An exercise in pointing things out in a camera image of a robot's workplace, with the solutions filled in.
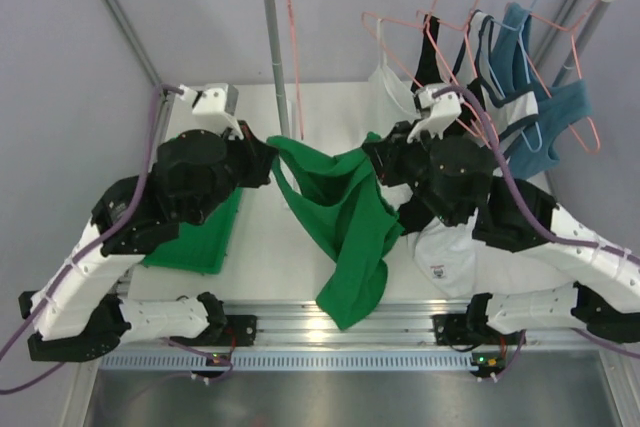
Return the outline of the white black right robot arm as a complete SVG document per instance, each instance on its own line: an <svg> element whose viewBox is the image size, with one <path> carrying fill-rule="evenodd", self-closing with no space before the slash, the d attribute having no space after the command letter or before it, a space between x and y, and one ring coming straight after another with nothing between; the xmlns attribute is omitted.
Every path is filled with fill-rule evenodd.
<svg viewBox="0 0 640 427"><path fill-rule="evenodd" d="M582 329L618 344L639 339L639 259L577 221L556 199L514 178L502 154L401 122L363 146L378 179L405 186L400 208L415 265L445 294L468 299L478 343L529 329ZM486 246L562 273L560 286L515 293L477 288Z"/></svg>

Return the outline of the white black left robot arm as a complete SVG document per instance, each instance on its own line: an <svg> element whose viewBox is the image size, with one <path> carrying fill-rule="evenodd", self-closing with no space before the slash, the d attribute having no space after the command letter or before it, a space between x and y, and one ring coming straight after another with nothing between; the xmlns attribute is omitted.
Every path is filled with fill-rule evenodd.
<svg viewBox="0 0 640 427"><path fill-rule="evenodd" d="M142 174L117 181L94 208L59 272L19 297L34 332L31 360L82 363L122 344L168 338L209 346L228 331L221 301L209 292L138 302L113 293L116 282L183 224L201 226L239 188L269 182L277 155L240 122L238 134L194 129L158 146Z"/></svg>

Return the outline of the green tank top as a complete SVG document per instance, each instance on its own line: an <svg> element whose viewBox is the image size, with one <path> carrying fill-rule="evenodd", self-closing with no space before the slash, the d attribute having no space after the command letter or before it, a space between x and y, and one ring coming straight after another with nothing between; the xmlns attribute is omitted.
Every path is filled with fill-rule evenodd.
<svg viewBox="0 0 640 427"><path fill-rule="evenodd" d="M374 167L358 147L330 156L272 136L276 183L288 207L335 269L315 302L344 331L371 314L388 281L386 255L403 228L381 194Z"/></svg>

